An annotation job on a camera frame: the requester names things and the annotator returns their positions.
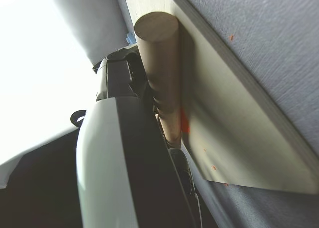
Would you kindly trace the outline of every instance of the orange speck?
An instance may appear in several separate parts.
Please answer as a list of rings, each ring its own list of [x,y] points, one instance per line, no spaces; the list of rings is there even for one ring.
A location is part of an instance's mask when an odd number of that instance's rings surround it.
[[[190,133],[190,126],[188,118],[186,117],[184,109],[181,110],[181,131],[184,133]]]

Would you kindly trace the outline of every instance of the orange spot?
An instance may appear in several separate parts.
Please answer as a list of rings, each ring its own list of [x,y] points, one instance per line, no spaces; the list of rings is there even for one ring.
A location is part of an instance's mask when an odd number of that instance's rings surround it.
[[[184,109],[181,110],[181,131],[184,133],[190,133],[190,126],[188,118],[186,117]]]

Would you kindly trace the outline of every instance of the black loop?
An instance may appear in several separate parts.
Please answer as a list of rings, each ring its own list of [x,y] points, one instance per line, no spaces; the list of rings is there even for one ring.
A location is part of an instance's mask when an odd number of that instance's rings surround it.
[[[78,119],[80,117],[84,117],[86,113],[86,110],[79,110],[76,112],[73,112],[73,114],[70,117],[70,121],[72,122],[72,124],[76,127],[81,127],[83,119],[81,119],[80,121],[78,121]]]

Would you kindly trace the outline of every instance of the red mark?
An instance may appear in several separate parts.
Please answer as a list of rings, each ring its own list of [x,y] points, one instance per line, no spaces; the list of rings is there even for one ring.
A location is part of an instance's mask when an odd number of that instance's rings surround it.
[[[184,109],[181,110],[181,131],[184,133],[190,133],[190,126],[188,122],[188,118],[186,117]]]

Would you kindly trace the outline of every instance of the gray wall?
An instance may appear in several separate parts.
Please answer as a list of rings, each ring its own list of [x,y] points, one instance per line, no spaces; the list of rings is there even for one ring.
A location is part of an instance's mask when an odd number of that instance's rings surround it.
[[[93,64],[127,46],[127,28],[117,0],[54,0]]]
[[[189,2],[319,155],[319,0]],[[318,195],[206,181],[188,153],[187,158],[220,228],[319,226]]]

